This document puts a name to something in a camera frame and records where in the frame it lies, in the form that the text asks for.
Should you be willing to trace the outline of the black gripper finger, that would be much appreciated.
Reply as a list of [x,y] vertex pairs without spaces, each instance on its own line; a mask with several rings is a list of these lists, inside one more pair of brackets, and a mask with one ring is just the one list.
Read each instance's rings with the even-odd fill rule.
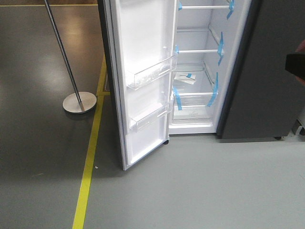
[[305,54],[290,53],[286,56],[285,70],[301,79],[305,78]]

